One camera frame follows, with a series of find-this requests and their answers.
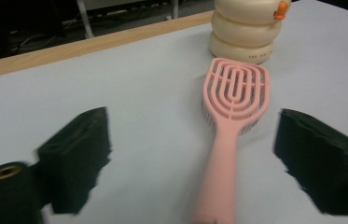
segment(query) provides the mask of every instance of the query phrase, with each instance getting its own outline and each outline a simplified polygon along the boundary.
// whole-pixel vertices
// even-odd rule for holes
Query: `table surface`
[[[112,161],[79,215],[50,215],[47,207],[49,223],[188,223],[214,140],[200,109],[214,58],[210,16],[154,37],[147,29],[155,26],[135,29],[142,40],[124,45],[118,35],[102,36],[71,45],[78,49],[0,61],[0,164],[36,162],[35,149],[72,118],[108,107]],[[159,26],[170,30],[175,22]],[[348,217],[320,214],[272,153],[281,108],[348,135],[348,11],[296,2],[274,43],[262,64],[271,75],[269,110],[238,138],[237,223],[348,224]]]

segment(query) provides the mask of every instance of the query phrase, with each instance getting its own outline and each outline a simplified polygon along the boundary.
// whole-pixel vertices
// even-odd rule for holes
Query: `orange cap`
[[[289,4],[284,1],[281,1],[278,5],[278,9],[276,9],[276,11],[273,14],[273,18],[276,21],[283,20],[285,18],[285,14],[288,9],[289,9]]]

